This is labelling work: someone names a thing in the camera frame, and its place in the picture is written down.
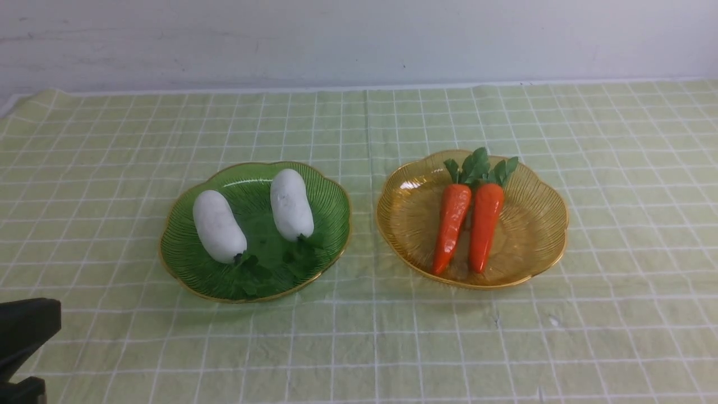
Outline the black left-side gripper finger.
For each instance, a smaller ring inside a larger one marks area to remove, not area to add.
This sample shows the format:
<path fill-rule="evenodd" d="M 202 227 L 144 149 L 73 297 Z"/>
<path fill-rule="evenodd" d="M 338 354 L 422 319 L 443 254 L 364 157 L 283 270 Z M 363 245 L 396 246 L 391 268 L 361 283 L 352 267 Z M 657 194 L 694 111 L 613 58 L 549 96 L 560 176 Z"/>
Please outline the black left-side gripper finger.
<path fill-rule="evenodd" d="M 18 383 L 1 383 L 1 404 L 46 404 L 46 383 L 30 377 Z"/>
<path fill-rule="evenodd" d="M 33 353 L 62 328 L 62 305 L 33 297 L 1 304 L 1 381 L 8 383 Z"/>

